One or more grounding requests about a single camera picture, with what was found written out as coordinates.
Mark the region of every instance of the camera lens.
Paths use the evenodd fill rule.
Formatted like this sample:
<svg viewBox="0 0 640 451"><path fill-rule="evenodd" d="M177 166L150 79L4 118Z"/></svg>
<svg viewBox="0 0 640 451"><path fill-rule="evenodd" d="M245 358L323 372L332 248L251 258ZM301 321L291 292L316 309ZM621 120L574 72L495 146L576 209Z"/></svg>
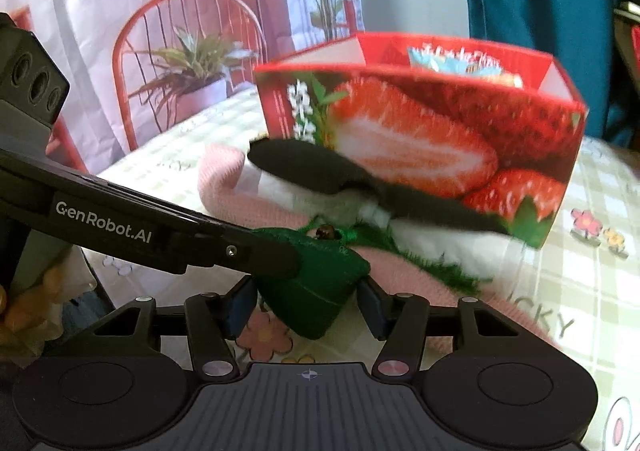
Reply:
<svg viewBox="0 0 640 451"><path fill-rule="evenodd" d="M47 91L49 86L49 74L40 72L31 83L31 92L29 98L33 104L36 104Z"/></svg>
<svg viewBox="0 0 640 451"><path fill-rule="evenodd" d="M11 74L11 80L15 86L20 86L25 77L29 74L31 68L31 55L24 54L14 65L14 71Z"/></svg>
<svg viewBox="0 0 640 451"><path fill-rule="evenodd" d="M54 88L47 99L47 111L53 110L60 100L60 88Z"/></svg>

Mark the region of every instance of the red box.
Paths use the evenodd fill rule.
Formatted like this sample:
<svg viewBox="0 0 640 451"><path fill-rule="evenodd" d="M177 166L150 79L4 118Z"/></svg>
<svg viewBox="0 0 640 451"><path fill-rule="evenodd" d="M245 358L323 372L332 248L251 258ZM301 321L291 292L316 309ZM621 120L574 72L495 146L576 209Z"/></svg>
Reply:
<svg viewBox="0 0 640 451"><path fill-rule="evenodd" d="M410 66L408 48L476 52L522 88ZM496 214L546 239L588 113L553 56L460 38L359 33L255 70L272 138L335 149L374 175Z"/></svg>

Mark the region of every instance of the pink flower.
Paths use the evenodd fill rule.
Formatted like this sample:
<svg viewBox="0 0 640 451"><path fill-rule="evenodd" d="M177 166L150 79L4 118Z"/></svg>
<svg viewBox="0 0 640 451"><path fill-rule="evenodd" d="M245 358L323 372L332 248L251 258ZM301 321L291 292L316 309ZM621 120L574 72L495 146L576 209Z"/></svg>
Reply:
<svg viewBox="0 0 640 451"><path fill-rule="evenodd" d="M591 214L591 211L579 211L574 209L571 211L571 216L574 218L574 227L579 231L585 231L591 236L599 236L602 230L602 222L596 220Z"/></svg>
<svg viewBox="0 0 640 451"><path fill-rule="evenodd" d="M268 362L274 353L286 354L293 349L289 328L267 312L255 309L249 322L236 339L236 345L249 350L252 361Z"/></svg>

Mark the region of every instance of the white flower pot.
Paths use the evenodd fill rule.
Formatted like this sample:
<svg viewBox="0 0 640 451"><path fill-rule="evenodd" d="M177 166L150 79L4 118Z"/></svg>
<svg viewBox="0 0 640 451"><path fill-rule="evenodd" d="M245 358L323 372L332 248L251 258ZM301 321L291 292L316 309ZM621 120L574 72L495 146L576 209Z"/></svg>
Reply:
<svg viewBox="0 0 640 451"><path fill-rule="evenodd" d="M177 111L175 113L175 124L178 124L190 116L206 110L210 106L222 102L227 97L226 81L212 82L209 86L204 86L191 94L181 95L176 102Z"/></svg>

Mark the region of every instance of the tablecloth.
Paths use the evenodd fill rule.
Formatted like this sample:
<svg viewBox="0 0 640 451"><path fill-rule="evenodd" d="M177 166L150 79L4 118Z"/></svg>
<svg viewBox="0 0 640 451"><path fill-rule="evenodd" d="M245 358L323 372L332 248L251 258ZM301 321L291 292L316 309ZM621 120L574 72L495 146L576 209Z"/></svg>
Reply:
<svg viewBox="0 0 640 451"><path fill-rule="evenodd" d="M100 176L205 212L196 191L197 164L205 146L216 142L247 149L249 141L265 131L257 93L249 90L154 138ZM542 250L525 251L510 295L596 380L598 410L583 442L591 451L613 449L605 446L605 429L614 405L609 433L619 417L624 417L625 428L631 427L634 413L640 420L639 179L638 153L584 139L553 230ZM239 185L249 190L258 184L248 178ZM241 276L218 267L189 268L175 276L92 251L86 255L116 307L139 295L156 297L159 306L181 304L197 293L224 293ZM290 333L260 310L252 326L267 329L271 338L251 348L232 344L241 363L253 357L362 361L370 366L382 347L369 334L354 301L318 341ZM163 352L190 367L184 340L165 338L162 344ZM437 358L427 355L424 365ZM619 442L616 449L627 449L639 432L636 421L631 433L624 433L628 442Z"/></svg>

